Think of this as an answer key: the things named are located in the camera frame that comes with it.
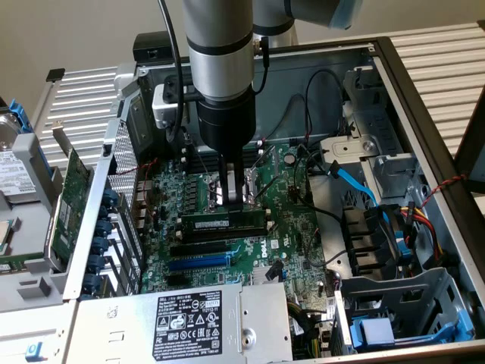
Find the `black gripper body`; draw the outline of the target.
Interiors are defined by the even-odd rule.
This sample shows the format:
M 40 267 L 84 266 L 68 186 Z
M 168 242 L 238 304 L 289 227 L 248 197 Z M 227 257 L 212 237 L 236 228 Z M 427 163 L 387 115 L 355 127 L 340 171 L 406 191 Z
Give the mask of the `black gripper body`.
M 196 110 L 202 141 L 219 154 L 240 154 L 255 134 L 253 89 L 228 101 L 197 101 Z

